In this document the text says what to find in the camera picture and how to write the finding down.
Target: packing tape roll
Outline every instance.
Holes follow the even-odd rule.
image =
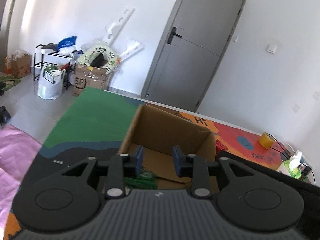
[[[269,149],[274,143],[275,140],[273,139],[273,137],[264,132],[261,137],[259,138],[259,143],[266,149]]]

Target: white wall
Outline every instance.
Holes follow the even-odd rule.
[[[320,91],[319,4],[247,0],[238,42],[230,43],[199,112],[300,146],[320,113],[313,98]],[[266,52],[269,43],[276,54]]]
[[[16,49],[34,52],[38,44],[78,36],[77,46],[105,34],[125,6],[136,11],[113,43],[121,53],[126,41],[140,41],[145,49],[120,66],[112,87],[140,94],[164,27],[176,0],[17,0],[9,33],[8,54]]]
[[[316,179],[316,185],[320,185],[320,118],[314,121],[313,128],[307,136],[298,144],[293,145],[295,149],[300,149],[309,160]]]

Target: black shoe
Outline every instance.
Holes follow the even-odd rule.
[[[5,109],[5,106],[0,107],[0,123],[6,123],[11,119],[11,115],[8,113],[7,109]]]
[[[5,88],[5,83],[4,82],[0,82],[0,89],[4,89]]]

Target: blue plastic bag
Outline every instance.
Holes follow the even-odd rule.
[[[71,36],[69,38],[63,39],[62,41],[59,42],[57,49],[60,50],[61,48],[74,46],[76,44],[76,39],[77,39],[77,36]]]

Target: open cardboard box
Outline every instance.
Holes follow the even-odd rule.
[[[187,188],[190,178],[179,178],[172,160],[172,147],[179,145],[185,155],[196,154],[207,161],[215,161],[215,138],[209,129],[193,124],[152,106],[140,106],[132,119],[119,154],[132,154],[142,145],[143,166],[159,178],[158,189]],[[212,189],[216,190],[212,178]]]
[[[77,64],[73,95],[79,96],[86,87],[103,89],[107,80],[106,70]]]

